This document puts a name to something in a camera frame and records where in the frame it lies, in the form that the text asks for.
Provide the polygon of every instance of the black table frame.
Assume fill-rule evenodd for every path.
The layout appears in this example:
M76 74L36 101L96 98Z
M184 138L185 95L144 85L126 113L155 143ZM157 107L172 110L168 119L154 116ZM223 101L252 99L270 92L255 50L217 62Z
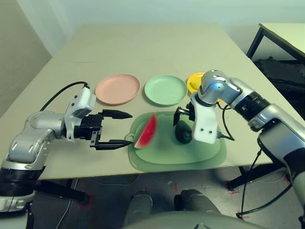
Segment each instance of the black table frame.
M290 55L295 57L297 59L298 63L305 63L305 56L298 53L296 50L291 48L289 45L287 45L282 40L278 39L276 36L274 36L272 33L270 33L268 30L266 30L262 27L259 28L259 30L246 54L247 57L252 59L258 45L260 44L260 42L262 41L262 38L264 36L267 37L269 40L273 41L275 44L277 44L282 49L284 49L287 53L289 53Z

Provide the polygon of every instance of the green plate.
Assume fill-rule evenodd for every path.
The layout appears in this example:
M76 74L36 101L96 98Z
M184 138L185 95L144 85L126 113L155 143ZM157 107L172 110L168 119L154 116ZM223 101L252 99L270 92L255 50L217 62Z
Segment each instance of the green plate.
M126 140L136 141L153 113L146 113L136 118ZM152 142L143 149L128 146L131 165L144 172L173 171L212 168L220 165L226 158L223 139L215 144L207 144L194 139L189 144L179 143L174 135L174 112L157 112L158 127ZM189 126L193 122L182 115L181 120Z
M144 88L146 96L156 104L174 105L187 94L186 83L173 75L159 75L150 79Z

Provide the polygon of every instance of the watermelon slice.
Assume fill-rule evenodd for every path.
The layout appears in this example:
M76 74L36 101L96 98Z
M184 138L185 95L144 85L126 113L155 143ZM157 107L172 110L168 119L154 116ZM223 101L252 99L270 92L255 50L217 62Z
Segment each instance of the watermelon slice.
M134 145L137 149L143 149L147 147L152 141L157 130L157 115L153 113L148 123L146 124L143 132L141 133L137 143Z

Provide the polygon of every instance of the table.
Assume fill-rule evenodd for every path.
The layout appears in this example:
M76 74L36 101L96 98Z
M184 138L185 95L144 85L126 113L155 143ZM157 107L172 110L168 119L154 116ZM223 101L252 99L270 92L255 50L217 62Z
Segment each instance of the table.
M304 124L300 115L216 23L92 25L75 34L2 116L0 157L5 156L26 118L40 110L59 89L74 81L87 81L93 90L101 79L116 73L129 73L141 81L141 91L126 104L110 106L96 103L93 114L102 109L117 109L133 115L133 118L125 120L105 118L102 140L108 141L123 139L134 119L142 113L175 111L178 105L185 107L189 103L189 97L170 107L157 107L147 101L143 87L151 77L172 74L186 80L194 73L211 69L242 79ZM64 113L79 89L75 86L67 90L48 109ZM219 109L217 118L224 130ZM226 141L227 158L219 167L252 164L259 149L257 133L252 132L246 121L234 111L226 112L226 121L236 141ZM270 162L267 156L261 155L257 163ZM129 163L126 147L115 151L95 151L85 140L77 140L74 144L54 141L46 163L40 179L140 173Z
M265 36L300 63L305 63L305 23L260 23L260 28L247 52L251 59Z

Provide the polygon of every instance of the black wire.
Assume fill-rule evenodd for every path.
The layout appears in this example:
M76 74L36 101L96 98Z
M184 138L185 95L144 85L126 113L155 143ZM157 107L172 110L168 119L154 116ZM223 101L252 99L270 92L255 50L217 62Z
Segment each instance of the black wire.
M230 108L230 107L229 107L229 108L222 108L222 107L220 106L220 103L219 103L219 102L217 102L216 104L217 104L217 106L219 107L219 109L221 109L221 110L224 110L224 109L225 109L225 110L230 110L230 109L232 109L232 108Z
M256 211L259 211L259 210L262 210L264 209L265 207L273 204L274 202L276 202L280 197L282 197L290 188L292 187L292 184L290 184L289 186L287 186L280 194L278 194L274 199L272 199L271 201L269 201L268 203L258 207L258 208L254 208L252 210L249 210L249 211L245 211L245 212L240 212L240 213L237 213L236 216L237 217L241 217L242 215L246 215L246 214L250 214L250 213L253 213L253 212L256 212Z
M58 91L51 99L48 100L48 102L40 109L40 111L44 111L44 109L46 109L46 107L59 95L61 94L63 91L65 91L66 89L68 89L69 87L72 87L74 85L77 85L77 84L83 84L84 87L87 87L88 86L88 83L87 82L84 82L84 81L78 81L78 82L74 82L74 83L71 83L67 86L65 86L64 88L62 88L60 91Z
M225 113L226 110L230 110L230 109L231 109L231 108L228 108L228 109L227 109L228 106L229 106L229 105L226 105L226 106L224 106L224 108L221 108L220 105L219 105L220 109L223 110L223 123L224 123L224 128L225 128L226 132L227 132L228 135L229 135L229 137L228 137L228 136L223 136L223 137L224 137L224 138L227 138L227 139L230 139L230 140L232 140L232 141L235 141L235 139L233 138L232 134L230 133L230 131L229 131L228 127L227 127L227 124L225 123L224 113Z
M256 158L255 158L254 162L253 162L252 165L251 165L251 168L250 168L249 174L248 174L248 178L247 178L247 180L246 180L246 182L245 182L245 184L244 184L244 191L243 191L243 198L242 198L242 210L241 210L240 213L237 213L237 214L236 214L236 216L237 216L238 218L240 218L240 219L243 219L243 218L242 218L242 215L243 215L243 211L244 211L244 195L245 195L245 193L246 193L246 186L247 186L247 183L248 183L249 180L250 180L250 177L251 177L251 174L252 174L252 170L253 170L254 164L256 163L256 161L257 161L258 157L261 155L261 153L262 153L262 150L260 149L260 150L257 152Z

